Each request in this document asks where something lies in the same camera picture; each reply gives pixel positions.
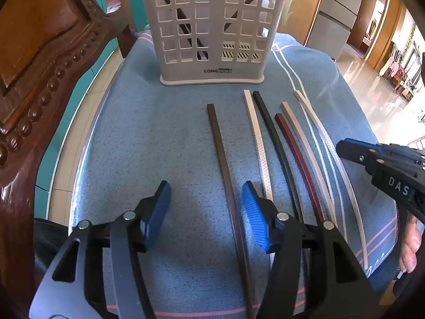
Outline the person right hand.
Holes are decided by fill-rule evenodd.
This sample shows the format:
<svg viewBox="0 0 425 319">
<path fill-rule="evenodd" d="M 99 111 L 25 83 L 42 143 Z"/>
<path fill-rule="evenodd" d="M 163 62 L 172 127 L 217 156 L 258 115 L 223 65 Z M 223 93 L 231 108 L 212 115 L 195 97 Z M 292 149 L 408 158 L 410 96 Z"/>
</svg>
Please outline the person right hand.
<svg viewBox="0 0 425 319">
<path fill-rule="evenodd" d="M 401 244 L 401 255 L 399 258 L 399 266 L 403 273 L 412 273 L 417 266 L 417 256 L 421 247 L 421 232 L 417 228 L 418 219 L 411 213 L 407 216 L 406 229 L 403 234 Z"/>
</svg>

